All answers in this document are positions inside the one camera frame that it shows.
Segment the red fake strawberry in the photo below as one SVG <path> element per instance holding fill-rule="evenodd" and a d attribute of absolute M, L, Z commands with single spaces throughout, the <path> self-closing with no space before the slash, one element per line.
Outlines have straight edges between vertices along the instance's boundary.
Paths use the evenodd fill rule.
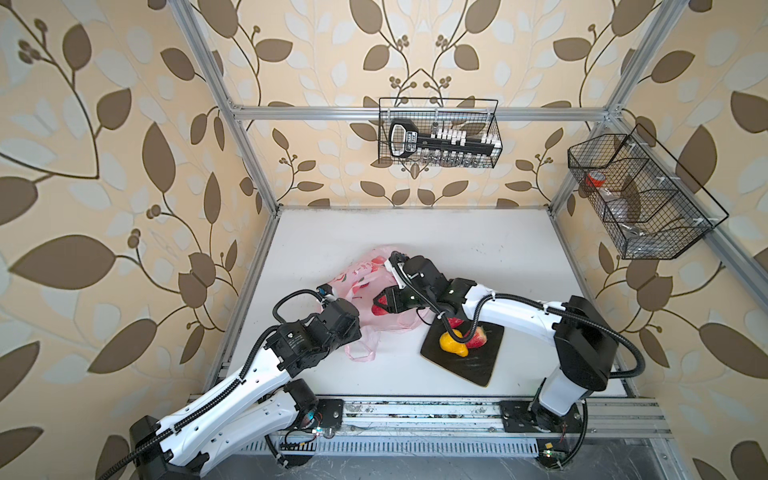
<path fill-rule="evenodd" d="M 466 343 L 469 350 L 477 349 L 487 343 L 487 335 L 482 326 L 477 326 L 472 338 Z"/>

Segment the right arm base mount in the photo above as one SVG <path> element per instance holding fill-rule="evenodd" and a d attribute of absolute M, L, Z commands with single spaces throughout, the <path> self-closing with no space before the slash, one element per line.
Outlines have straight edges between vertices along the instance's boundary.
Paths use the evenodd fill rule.
<path fill-rule="evenodd" d="M 584 417 L 575 405 L 565 416 L 552 413 L 537 401 L 506 400 L 499 408 L 506 433 L 580 433 L 584 427 Z"/>

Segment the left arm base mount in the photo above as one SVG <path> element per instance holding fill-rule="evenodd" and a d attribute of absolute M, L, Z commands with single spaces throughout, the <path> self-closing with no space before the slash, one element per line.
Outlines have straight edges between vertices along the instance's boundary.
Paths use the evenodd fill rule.
<path fill-rule="evenodd" d="M 345 402 L 341 398 L 321 398 L 301 405 L 289 430 L 312 430 L 332 436 L 342 425 Z"/>

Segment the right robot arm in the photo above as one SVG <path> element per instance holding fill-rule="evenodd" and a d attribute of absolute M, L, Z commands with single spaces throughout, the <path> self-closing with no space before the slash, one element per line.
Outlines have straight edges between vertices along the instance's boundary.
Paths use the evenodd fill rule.
<path fill-rule="evenodd" d="M 640 350 L 602 319 L 586 299 L 544 302 L 497 292 L 473 280 L 447 279 L 423 256 L 393 252 L 385 262 L 396 285 L 373 304 L 388 313 L 428 309 L 443 327 L 440 342 L 453 354 L 476 344 L 484 324 L 512 329 L 552 345 L 559 366 L 547 376 L 529 410 L 538 423 L 562 420 L 577 402 L 606 389 L 612 379 L 636 378 L 645 372 Z"/>

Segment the pink plastic bag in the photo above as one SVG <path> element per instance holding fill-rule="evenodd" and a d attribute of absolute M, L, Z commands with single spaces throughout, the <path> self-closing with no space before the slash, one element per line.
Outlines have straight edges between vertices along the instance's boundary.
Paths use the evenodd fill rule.
<path fill-rule="evenodd" d="M 424 324 L 414 309 L 379 317 L 371 312 L 373 297 L 396 284 L 394 276 L 385 267 L 393 251 L 389 246 L 374 248 L 329 282 L 336 297 L 349 301 L 359 311 L 362 338 L 344 347 L 346 356 L 353 362 L 375 359 L 382 332 L 403 333 Z"/>

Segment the red fake peach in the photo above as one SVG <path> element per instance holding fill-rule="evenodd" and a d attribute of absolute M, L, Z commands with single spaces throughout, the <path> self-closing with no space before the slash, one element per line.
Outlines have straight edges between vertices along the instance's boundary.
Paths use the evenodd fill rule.
<path fill-rule="evenodd" d="M 451 317 L 448 319 L 449 325 L 451 329 L 455 329 L 458 326 L 462 325 L 464 323 L 464 320 L 461 318 Z"/>

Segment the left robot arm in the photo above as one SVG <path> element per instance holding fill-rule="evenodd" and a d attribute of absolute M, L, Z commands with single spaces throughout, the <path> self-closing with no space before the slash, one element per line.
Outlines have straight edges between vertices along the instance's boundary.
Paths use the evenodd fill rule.
<path fill-rule="evenodd" d="M 160 420 L 137 421 L 131 452 L 101 478 L 133 465 L 141 479 L 200 479 L 254 439 L 299 426 L 318 403 L 300 373 L 361 337 L 352 303 L 320 304 L 305 319 L 269 326 L 240 369 L 197 400 Z"/>

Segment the yellow fake pear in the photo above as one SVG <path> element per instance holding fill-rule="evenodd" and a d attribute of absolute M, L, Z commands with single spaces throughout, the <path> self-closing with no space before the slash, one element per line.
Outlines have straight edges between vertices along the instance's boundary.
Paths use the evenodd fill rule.
<path fill-rule="evenodd" d="M 457 330 L 447 331 L 440 336 L 439 346 L 441 350 L 461 358 L 467 357 L 469 355 L 469 349 L 465 344 L 454 340 L 451 333 L 457 333 Z"/>

